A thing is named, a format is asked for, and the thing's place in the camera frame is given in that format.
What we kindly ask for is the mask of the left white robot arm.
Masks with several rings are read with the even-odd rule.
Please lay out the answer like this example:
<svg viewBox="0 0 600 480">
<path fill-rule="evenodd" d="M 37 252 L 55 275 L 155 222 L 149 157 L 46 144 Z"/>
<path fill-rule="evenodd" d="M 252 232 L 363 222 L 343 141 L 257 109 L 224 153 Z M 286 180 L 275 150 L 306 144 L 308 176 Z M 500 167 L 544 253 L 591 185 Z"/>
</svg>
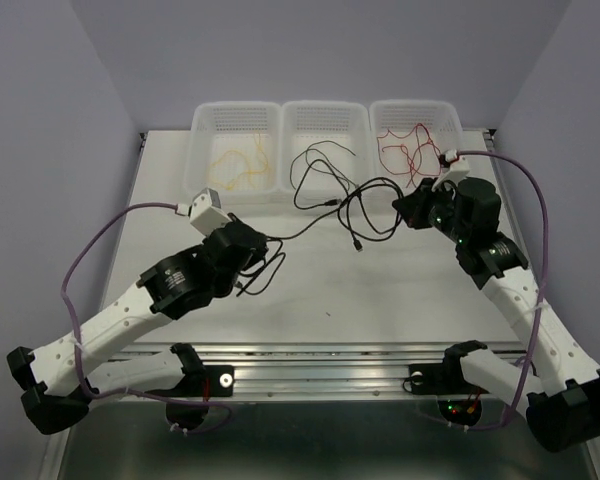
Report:
<svg viewBox="0 0 600 480">
<path fill-rule="evenodd" d="M 229 296 L 239 275 L 267 252 L 265 234 L 231 217 L 200 244 L 150 267 L 97 315 L 74 322 L 69 334 L 37 349 L 12 350 L 7 363 L 23 391 L 26 417 L 51 435 L 76 425 L 97 402 L 123 396 L 205 415 L 211 396 L 229 394 L 221 378 L 230 368 L 207 369 L 186 343 L 136 360 L 111 359 L 145 334 Z"/>
</svg>

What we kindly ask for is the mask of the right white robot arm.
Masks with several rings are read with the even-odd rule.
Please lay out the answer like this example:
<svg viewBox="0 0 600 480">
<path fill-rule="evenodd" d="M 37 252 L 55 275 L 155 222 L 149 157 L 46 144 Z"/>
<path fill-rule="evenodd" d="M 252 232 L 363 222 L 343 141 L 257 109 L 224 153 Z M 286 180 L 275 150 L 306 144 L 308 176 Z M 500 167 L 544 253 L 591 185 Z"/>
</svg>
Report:
<svg viewBox="0 0 600 480">
<path fill-rule="evenodd" d="M 410 366 L 411 392 L 444 396 L 479 388 L 523 416 L 549 452 L 599 437 L 600 365 L 542 298 L 522 250 L 500 232 L 495 186 L 480 178 L 457 184 L 428 178 L 392 206 L 408 227 L 434 228 L 454 243 L 460 267 L 527 353 L 514 365 L 477 340 L 452 345 L 441 362 Z"/>
</svg>

